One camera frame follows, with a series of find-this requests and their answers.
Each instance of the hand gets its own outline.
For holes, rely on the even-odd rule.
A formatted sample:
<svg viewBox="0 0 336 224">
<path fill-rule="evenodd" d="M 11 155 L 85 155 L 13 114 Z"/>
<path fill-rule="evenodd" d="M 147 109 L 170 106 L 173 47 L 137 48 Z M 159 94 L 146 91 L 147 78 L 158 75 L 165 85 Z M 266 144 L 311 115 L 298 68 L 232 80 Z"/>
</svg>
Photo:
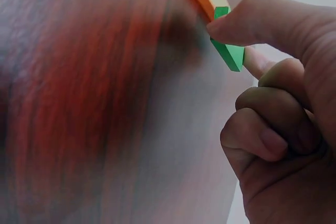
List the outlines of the hand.
<svg viewBox="0 0 336 224">
<path fill-rule="evenodd" d="M 275 64 L 246 48 L 259 87 L 240 95 L 220 136 L 250 222 L 336 223 L 336 8 L 243 0 L 208 32 L 297 58 Z"/>
</svg>

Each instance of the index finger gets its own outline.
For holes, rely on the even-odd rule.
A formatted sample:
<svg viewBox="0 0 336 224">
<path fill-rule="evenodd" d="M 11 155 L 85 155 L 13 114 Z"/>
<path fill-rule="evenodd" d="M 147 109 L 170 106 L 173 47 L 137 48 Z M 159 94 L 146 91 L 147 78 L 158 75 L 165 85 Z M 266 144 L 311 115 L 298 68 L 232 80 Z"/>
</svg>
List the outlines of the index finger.
<svg viewBox="0 0 336 224">
<path fill-rule="evenodd" d="M 268 72 L 275 61 L 268 59 L 261 52 L 249 46 L 245 47 L 244 67 L 258 80 Z"/>
</svg>

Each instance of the finger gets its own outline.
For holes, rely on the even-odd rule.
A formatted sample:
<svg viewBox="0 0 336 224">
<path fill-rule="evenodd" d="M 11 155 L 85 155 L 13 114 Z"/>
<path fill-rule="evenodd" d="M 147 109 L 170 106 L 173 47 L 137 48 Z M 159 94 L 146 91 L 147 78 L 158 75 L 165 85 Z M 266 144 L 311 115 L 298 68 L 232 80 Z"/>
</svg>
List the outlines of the finger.
<svg viewBox="0 0 336 224">
<path fill-rule="evenodd" d="M 303 76 L 305 69 L 297 59 L 285 59 L 275 64 L 258 83 L 259 87 L 283 89 L 290 93 L 305 109 L 311 111 Z"/>
<path fill-rule="evenodd" d="M 220 134 L 223 150 L 237 177 L 256 156 L 270 162 L 281 160 L 286 154 L 286 141 L 274 132 L 252 109 L 234 113 Z"/>
<path fill-rule="evenodd" d="M 250 88 L 236 101 L 236 109 L 258 113 L 298 154 L 310 154 L 320 143 L 320 134 L 298 101 L 284 90 Z"/>
<path fill-rule="evenodd" d="M 245 48 L 244 66 L 256 79 L 259 80 L 275 64 L 253 47 Z"/>
<path fill-rule="evenodd" d="M 247 46 L 267 43 L 301 59 L 320 34 L 317 27 L 335 21 L 335 9 L 292 0 L 242 0 L 228 15 L 208 24 L 222 43 Z"/>
</svg>

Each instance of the green block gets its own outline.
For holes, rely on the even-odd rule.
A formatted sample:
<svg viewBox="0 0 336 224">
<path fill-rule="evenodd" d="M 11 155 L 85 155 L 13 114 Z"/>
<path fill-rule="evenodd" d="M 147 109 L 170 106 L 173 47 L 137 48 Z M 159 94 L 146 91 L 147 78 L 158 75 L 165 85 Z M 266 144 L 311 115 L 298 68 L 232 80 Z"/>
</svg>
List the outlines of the green block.
<svg viewBox="0 0 336 224">
<path fill-rule="evenodd" d="M 230 12 L 230 7 L 216 7 L 215 19 L 222 17 Z M 223 58 L 229 69 L 234 72 L 240 72 L 244 61 L 244 47 L 222 44 L 210 38 L 220 56 Z"/>
</svg>

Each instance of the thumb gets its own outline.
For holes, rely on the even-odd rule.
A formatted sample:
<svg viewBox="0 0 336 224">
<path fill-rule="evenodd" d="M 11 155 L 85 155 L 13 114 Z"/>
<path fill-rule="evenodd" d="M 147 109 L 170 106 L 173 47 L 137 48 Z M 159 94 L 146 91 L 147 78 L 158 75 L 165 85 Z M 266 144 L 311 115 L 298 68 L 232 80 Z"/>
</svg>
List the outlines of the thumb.
<svg viewBox="0 0 336 224">
<path fill-rule="evenodd" d="M 299 59 L 304 88 L 324 138 L 336 150 L 336 8 L 291 0 L 243 0 L 208 24 L 226 44 L 266 43 Z"/>
</svg>

